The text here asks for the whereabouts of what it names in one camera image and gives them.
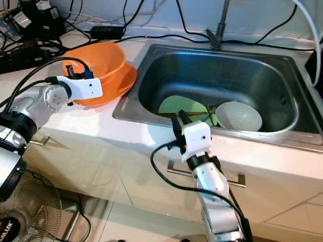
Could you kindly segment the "orange plastic bowl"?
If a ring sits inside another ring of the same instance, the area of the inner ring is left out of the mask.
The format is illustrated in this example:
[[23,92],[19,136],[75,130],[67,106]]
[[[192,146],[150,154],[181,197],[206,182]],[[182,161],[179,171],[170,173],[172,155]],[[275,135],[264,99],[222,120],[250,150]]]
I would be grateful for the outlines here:
[[125,63],[126,55],[115,42],[97,42],[65,53],[82,60],[102,83],[109,82]]

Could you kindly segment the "brown chopstick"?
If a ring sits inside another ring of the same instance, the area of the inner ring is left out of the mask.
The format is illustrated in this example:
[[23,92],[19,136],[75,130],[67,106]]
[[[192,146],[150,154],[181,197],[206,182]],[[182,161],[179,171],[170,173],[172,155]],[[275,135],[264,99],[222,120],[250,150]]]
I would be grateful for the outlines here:
[[192,122],[204,122],[216,125],[218,123],[216,115],[212,111],[187,111]]

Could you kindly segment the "green plate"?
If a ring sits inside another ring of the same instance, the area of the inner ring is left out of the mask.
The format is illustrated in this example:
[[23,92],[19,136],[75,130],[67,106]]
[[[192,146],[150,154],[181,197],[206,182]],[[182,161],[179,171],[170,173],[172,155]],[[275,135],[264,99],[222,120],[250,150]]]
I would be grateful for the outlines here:
[[[183,97],[180,95],[171,95],[161,102],[158,108],[157,114],[164,117],[170,117],[171,113],[177,114],[177,112],[180,110],[211,111],[210,108],[207,109],[207,106],[205,106],[204,104],[198,103],[193,99]],[[216,125],[212,125],[210,123],[207,123],[207,124],[210,126],[216,127],[219,124],[219,122]]]

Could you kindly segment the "black power adapter brick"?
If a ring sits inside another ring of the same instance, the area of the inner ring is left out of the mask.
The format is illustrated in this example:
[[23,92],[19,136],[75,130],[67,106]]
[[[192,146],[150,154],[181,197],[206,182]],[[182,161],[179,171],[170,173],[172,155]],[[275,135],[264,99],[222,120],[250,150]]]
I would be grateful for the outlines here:
[[89,35],[96,40],[120,40],[125,34],[124,26],[93,26]]

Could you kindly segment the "white bowl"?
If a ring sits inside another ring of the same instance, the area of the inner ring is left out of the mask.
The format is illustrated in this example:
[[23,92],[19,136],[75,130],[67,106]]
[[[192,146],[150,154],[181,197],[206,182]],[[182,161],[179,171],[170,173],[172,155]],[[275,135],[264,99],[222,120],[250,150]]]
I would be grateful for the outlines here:
[[233,131],[257,132],[263,124],[260,113],[249,104],[229,101],[215,111],[220,127]]

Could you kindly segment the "black power strip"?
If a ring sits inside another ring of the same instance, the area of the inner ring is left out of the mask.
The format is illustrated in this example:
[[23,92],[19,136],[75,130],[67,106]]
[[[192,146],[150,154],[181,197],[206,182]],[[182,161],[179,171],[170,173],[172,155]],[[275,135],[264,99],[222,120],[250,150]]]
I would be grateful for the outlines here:
[[38,67],[51,60],[51,58],[51,51],[40,47],[3,51],[0,55],[0,74]]

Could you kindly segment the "black device with white label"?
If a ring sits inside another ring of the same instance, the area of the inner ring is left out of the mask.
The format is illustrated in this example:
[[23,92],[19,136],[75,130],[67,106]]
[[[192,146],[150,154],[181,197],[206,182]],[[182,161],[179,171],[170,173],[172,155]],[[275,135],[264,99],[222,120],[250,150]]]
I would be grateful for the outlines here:
[[66,32],[65,19],[49,0],[19,0],[9,21],[23,37],[58,38]]

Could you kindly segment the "stainless steel sink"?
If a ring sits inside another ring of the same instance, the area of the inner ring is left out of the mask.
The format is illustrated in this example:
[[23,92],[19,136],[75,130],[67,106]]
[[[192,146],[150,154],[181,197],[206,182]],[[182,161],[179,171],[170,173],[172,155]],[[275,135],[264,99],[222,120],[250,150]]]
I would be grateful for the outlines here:
[[158,110],[171,95],[210,107],[237,101],[260,113],[260,129],[218,127],[213,134],[323,152],[323,114],[292,57],[152,44],[137,71],[115,108],[116,119],[169,127],[171,120]]

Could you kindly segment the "metal faucet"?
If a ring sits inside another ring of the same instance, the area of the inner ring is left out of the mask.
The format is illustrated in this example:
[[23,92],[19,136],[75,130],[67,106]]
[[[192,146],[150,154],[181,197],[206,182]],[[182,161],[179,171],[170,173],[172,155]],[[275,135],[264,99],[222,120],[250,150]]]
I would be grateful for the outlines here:
[[213,34],[211,30],[207,29],[207,38],[210,40],[210,48],[213,50],[222,50],[223,37],[226,29],[226,18],[228,16],[228,9],[230,5],[230,0],[225,0],[222,15],[220,21],[217,25],[216,32]]

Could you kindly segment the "black box appliance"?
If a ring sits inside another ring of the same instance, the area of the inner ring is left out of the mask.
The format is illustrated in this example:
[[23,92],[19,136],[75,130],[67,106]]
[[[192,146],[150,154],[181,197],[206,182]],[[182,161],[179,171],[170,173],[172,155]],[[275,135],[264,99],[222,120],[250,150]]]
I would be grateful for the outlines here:
[[307,62],[305,62],[305,69],[307,73],[310,75],[310,79],[313,82],[313,86],[315,87],[316,83],[320,83],[320,81],[316,78],[316,70],[319,69],[319,78],[323,78],[323,55],[321,55],[321,61],[317,62],[316,60],[317,52],[314,51],[308,58]]

